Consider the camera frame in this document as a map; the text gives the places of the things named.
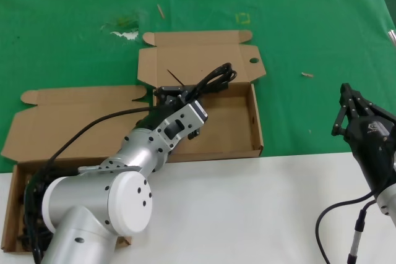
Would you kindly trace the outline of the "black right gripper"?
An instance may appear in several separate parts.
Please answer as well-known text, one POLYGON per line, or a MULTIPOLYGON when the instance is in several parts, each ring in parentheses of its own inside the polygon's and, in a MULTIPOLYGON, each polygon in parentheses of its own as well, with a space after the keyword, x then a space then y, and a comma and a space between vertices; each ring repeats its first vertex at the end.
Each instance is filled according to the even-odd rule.
POLYGON ((344 136, 371 193, 379 195, 395 184, 395 115, 365 99, 349 83, 341 85, 339 103, 331 134, 344 136))

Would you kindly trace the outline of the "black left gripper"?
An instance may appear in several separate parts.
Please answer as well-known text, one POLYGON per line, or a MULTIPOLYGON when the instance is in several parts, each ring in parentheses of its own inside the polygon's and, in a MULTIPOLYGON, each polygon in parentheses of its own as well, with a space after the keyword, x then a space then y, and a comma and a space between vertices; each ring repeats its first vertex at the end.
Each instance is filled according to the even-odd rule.
MULTIPOLYGON (((161 86, 154 91, 154 96, 158 99, 158 104, 153 107, 149 114, 137 122, 138 129, 155 130, 167 117, 180 110, 186 105, 186 100, 182 95, 188 92, 186 86, 161 86)), ((200 127, 188 126, 188 139, 194 139, 200 135, 200 127)))

